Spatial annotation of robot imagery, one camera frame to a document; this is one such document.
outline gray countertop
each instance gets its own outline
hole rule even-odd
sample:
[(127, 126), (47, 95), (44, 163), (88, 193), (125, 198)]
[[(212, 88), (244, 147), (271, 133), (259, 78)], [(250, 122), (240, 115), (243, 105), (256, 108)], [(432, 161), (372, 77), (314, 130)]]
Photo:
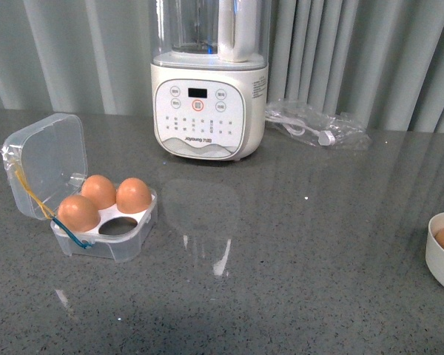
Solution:
[[(0, 146), (46, 112), (0, 110)], [(0, 155), (0, 353), (444, 354), (425, 262), (444, 135), (329, 151), (267, 129), (238, 162), (171, 156), (152, 119), (79, 115), (89, 175), (137, 177), (158, 222), (126, 263), (64, 255)]]

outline egg holder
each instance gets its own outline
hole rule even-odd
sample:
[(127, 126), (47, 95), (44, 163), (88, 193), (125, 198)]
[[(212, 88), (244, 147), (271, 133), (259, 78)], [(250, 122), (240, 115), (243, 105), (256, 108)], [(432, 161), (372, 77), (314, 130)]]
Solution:
[(434, 237), (443, 228), (444, 212), (436, 214), (429, 220), (425, 258), (429, 271), (444, 286), (444, 249)]
[[(18, 210), (38, 220), (49, 217), (32, 198), (30, 191), (49, 210), (56, 213), (64, 198), (80, 193), (87, 178), (84, 130), (76, 115), (56, 113), (20, 129), (5, 140), (1, 155)], [(18, 178), (17, 171), (23, 172), (26, 177), (28, 191)], [(114, 259), (117, 263), (136, 257), (158, 219), (158, 196), (155, 190), (149, 190), (152, 202), (146, 210), (124, 214), (115, 204), (99, 211), (101, 221), (94, 229), (73, 233), (85, 248), (75, 243), (63, 229), (51, 221), (51, 230), (63, 253), (68, 256), (81, 254), (105, 257)], [(119, 217), (132, 218), (136, 226), (119, 235), (99, 233), (106, 222)]]

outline control panel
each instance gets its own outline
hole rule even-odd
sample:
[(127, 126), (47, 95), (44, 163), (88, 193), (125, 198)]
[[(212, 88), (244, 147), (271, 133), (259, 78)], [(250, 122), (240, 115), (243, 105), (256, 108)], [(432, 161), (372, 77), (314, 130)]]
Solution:
[(170, 152), (226, 158), (241, 147), (245, 109), (240, 92), (219, 81), (175, 79), (155, 94), (155, 133)]

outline digital display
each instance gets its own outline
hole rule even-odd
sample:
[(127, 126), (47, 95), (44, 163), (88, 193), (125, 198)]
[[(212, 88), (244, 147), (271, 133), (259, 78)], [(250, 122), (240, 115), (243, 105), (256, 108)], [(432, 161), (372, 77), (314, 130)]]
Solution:
[(207, 98), (207, 89), (195, 89), (190, 87), (187, 89), (187, 95), (190, 98)]

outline red button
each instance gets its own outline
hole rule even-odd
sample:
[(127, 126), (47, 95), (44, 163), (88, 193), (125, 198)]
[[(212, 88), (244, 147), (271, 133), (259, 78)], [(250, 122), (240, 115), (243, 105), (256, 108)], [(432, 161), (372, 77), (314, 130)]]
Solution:
[(204, 108), (204, 103), (201, 100), (194, 100), (192, 102), (192, 108), (195, 111), (202, 111), (202, 109)]

